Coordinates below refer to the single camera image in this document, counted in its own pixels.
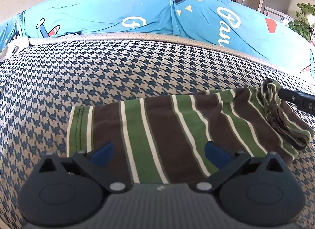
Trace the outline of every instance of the yellow triangle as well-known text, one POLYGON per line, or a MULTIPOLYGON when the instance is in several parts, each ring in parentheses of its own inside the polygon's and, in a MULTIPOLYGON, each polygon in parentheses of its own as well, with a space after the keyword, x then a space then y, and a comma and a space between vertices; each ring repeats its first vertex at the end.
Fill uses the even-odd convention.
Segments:
POLYGON ((192 7, 190 5, 188 5, 185 9, 187 9, 190 12, 192 12, 192 7))

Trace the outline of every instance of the blue fabric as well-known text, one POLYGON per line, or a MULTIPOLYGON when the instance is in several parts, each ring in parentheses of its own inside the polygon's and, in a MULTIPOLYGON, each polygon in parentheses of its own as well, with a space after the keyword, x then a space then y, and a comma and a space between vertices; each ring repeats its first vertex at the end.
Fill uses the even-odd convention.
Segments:
POLYGON ((114 155, 114 145, 109 142, 105 146, 101 147, 91 156, 91 162, 104 167, 114 155))
POLYGON ((18 32, 36 38, 123 31, 205 41, 312 80, 315 75, 314 46, 285 25, 230 0, 48 0, 0 25, 0 49, 18 32))
POLYGON ((232 161, 231 156, 223 150, 217 148, 212 141, 204 146, 204 155, 218 169, 222 169, 232 161))

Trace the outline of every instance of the white lettering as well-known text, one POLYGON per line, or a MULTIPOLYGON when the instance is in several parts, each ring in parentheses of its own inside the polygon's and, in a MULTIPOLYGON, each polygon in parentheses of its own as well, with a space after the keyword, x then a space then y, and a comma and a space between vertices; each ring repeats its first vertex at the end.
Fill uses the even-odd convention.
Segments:
POLYGON ((132 24, 126 24, 127 20, 135 20, 135 19, 139 19, 143 23, 144 26, 146 25, 146 20, 142 17, 127 17, 123 19, 122 26, 132 27, 132 29, 135 29, 136 27, 140 27, 141 25, 139 23, 136 23, 135 21, 133 21, 132 24))
POLYGON ((222 8, 222 7, 218 7, 217 12, 220 16, 224 17, 225 19, 227 19, 231 25, 231 27, 233 28, 239 28, 239 26, 241 25, 241 19, 239 18, 239 16, 237 14, 235 14, 233 11, 230 11, 226 8, 222 8))
POLYGON ((229 42, 227 39, 230 39, 230 37, 229 37, 228 35, 222 33, 222 31, 224 30, 224 31, 226 31, 226 32, 229 33, 229 32, 231 31, 231 28, 230 28, 225 22, 223 22, 223 21, 220 22, 220 26, 221 26, 221 27, 220 27, 220 30, 219 30, 219 31, 220 31, 219 36, 220 36, 221 38, 223 38, 223 40, 222 40, 222 39, 219 39, 219 40, 218 40, 218 43, 219 43, 220 46, 224 47, 221 43, 224 42, 224 43, 226 43, 226 44, 229 44, 230 42, 229 42))

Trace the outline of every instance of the houndstooth pattern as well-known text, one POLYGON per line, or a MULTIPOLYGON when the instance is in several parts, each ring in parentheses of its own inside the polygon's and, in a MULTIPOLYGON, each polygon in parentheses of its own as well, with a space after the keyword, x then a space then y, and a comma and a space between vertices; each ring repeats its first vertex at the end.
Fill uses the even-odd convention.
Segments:
MULTIPOLYGON (((71 41, 28 48, 0 66, 0 218, 24 222, 17 196, 46 152, 66 154, 73 105, 196 92, 259 87, 270 77, 291 90, 315 94, 313 84, 232 55, 157 41, 71 41)), ((315 120, 293 107, 315 128, 315 120)), ((291 165, 307 196, 299 224, 314 227, 315 150, 291 165)))

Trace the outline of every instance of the striped shirt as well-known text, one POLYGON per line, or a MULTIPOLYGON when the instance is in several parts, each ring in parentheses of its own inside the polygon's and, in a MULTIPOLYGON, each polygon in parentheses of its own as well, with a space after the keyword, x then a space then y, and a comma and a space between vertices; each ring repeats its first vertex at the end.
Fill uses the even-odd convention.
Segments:
POLYGON ((217 167, 205 156, 209 141, 233 155, 244 150, 263 157, 277 152, 288 164, 313 139, 313 130, 279 99, 280 85, 260 89, 206 90, 148 97, 102 106, 72 108, 67 155, 108 143, 106 165, 127 183, 195 183, 217 167))

